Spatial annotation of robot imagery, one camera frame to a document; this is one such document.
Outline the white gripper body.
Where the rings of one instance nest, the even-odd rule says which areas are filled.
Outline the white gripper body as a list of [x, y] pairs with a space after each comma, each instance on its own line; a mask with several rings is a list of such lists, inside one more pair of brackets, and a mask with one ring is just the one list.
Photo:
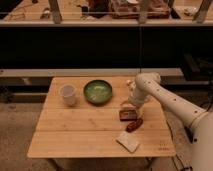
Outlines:
[[131, 91], [128, 98], [120, 104], [120, 107], [139, 110], [147, 102], [147, 93]]

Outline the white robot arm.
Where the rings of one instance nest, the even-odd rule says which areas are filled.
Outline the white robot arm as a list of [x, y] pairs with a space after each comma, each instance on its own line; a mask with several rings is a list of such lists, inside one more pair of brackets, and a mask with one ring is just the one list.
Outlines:
[[175, 114], [193, 134], [192, 171], [213, 171], [213, 112], [168, 91], [158, 73], [139, 73], [127, 80], [128, 102], [140, 108], [151, 95]]

